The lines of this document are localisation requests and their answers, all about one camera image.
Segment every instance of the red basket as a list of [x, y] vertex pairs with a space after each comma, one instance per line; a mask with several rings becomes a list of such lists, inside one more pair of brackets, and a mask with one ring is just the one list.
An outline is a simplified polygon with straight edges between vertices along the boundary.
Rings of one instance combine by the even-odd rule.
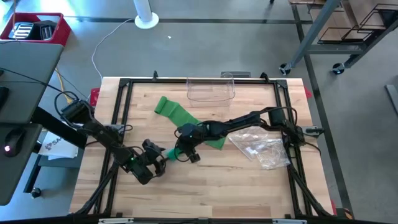
[[[65, 46], [70, 34], [70, 27], [63, 18], [62, 13], [29, 13], [29, 12], [16, 12], [15, 22], [39, 22], [40, 19], [37, 16], [59, 16], [58, 24], [55, 28], [53, 36], [49, 40], [19, 40], [21, 42], [30, 43], [45, 43], [45, 44], [62, 44]], [[1, 40], [9, 40], [8, 35], [12, 30], [12, 17], [8, 20], [6, 27], [0, 35]]]

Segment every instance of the plastic bag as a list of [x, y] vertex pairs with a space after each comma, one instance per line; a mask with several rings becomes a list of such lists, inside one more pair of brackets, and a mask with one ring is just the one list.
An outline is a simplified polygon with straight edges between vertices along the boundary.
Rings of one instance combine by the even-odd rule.
[[263, 169], [275, 169], [290, 164], [281, 139], [266, 139], [262, 149], [256, 149], [257, 158]]
[[255, 158], [263, 169], [275, 169], [290, 164], [281, 139], [269, 139], [260, 127], [245, 128], [228, 135], [229, 140], [251, 161]]

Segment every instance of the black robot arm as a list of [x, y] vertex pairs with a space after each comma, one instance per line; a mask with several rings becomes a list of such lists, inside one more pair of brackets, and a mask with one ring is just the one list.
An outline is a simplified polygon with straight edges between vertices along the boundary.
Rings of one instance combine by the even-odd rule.
[[[131, 172], [141, 184], [148, 183], [152, 178], [164, 173], [166, 159], [161, 148], [146, 139], [142, 148], [138, 146], [127, 147], [122, 143], [119, 131], [111, 126], [103, 126], [94, 118], [94, 109], [83, 100], [75, 100], [63, 108], [60, 116], [70, 125], [83, 124], [80, 128], [86, 134], [93, 136], [107, 150], [110, 150], [115, 162], [125, 172]], [[148, 166], [155, 166], [155, 175]]]
[[[200, 156], [195, 150], [197, 145], [204, 141], [219, 140], [229, 133], [250, 126], [259, 126], [267, 131], [282, 131], [289, 137], [289, 142], [303, 145], [305, 139], [302, 129], [286, 120], [283, 109], [294, 110], [289, 107], [268, 107], [226, 122], [204, 121], [198, 125], [184, 124], [177, 128], [180, 136], [176, 143], [176, 149], [179, 149], [180, 153], [186, 154], [191, 162], [197, 162], [200, 160]], [[261, 118], [263, 113], [268, 113], [270, 124]]]

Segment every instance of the wooden tabletop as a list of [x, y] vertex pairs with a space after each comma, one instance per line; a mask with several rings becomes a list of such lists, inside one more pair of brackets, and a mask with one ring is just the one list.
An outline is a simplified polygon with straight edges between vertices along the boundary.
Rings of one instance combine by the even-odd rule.
[[[96, 106], [95, 118], [109, 124], [118, 90], [117, 77], [104, 78]], [[312, 120], [301, 79], [287, 79], [292, 106], [298, 111], [298, 125], [310, 126]], [[134, 84], [127, 124], [134, 129], [126, 133], [124, 144], [141, 146], [149, 138], [160, 147], [174, 147], [176, 127], [154, 113], [161, 96], [180, 103], [199, 120], [226, 121], [266, 106], [275, 106], [273, 87], [269, 85], [235, 85], [236, 96], [224, 108], [193, 108], [184, 84]], [[124, 107], [124, 96], [118, 123]], [[280, 137], [270, 133], [270, 138]], [[306, 139], [316, 144], [312, 138]], [[70, 212], [75, 212], [89, 199], [97, 187], [105, 149], [92, 144], [85, 149]], [[197, 147], [201, 161], [168, 162], [166, 173], [141, 185], [130, 173], [119, 170], [113, 202], [113, 214], [124, 217], [158, 218], [283, 218], [293, 214], [292, 200], [285, 167], [261, 170], [227, 138], [221, 151], [201, 144]], [[308, 188], [323, 207], [332, 213], [330, 197], [319, 152], [311, 146], [301, 147]], [[108, 188], [104, 191], [105, 207]], [[298, 189], [304, 212], [302, 194]]]

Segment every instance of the gray floor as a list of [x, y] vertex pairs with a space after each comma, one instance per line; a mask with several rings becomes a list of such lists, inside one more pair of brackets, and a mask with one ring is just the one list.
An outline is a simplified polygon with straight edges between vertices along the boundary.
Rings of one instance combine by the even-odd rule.
[[[293, 19], [287, 0], [269, 7], [265, 0], [151, 0], [161, 18], [196, 19]], [[309, 19], [300, 7], [300, 16]], [[21, 0], [18, 11], [62, 12], [66, 16], [135, 17], [131, 0]], [[69, 18], [73, 32], [61, 56], [58, 69], [83, 94], [100, 85], [91, 64], [95, 45], [117, 23], [77, 22]], [[340, 76], [328, 73], [344, 55], [312, 55], [315, 74], [335, 140], [349, 197], [356, 218], [397, 223], [398, 172], [394, 137], [398, 130], [396, 115], [384, 89], [398, 84], [398, 31], [389, 34], [352, 69]], [[266, 72], [280, 77], [277, 67], [288, 61], [299, 46], [295, 25], [275, 24], [178, 24], [161, 23], [155, 29], [139, 30], [123, 25], [98, 49], [96, 63], [104, 76], [151, 76], [157, 70], [162, 77], [218, 77], [221, 71], [248, 71], [253, 77]], [[301, 61], [289, 75], [303, 78], [310, 89], [307, 69]], [[50, 82], [59, 86], [54, 75]], [[72, 90], [65, 83], [67, 90]], [[46, 90], [40, 105], [51, 113], [53, 90]], [[315, 124], [320, 124], [317, 106], [308, 100]], [[318, 141], [331, 198], [340, 204], [330, 158], [324, 139]], [[22, 194], [29, 167], [11, 203], [0, 207], [0, 220], [65, 215], [72, 198], [77, 170], [44, 168], [37, 186], [43, 198], [31, 200]], [[23, 213], [15, 212], [16, 208]]]

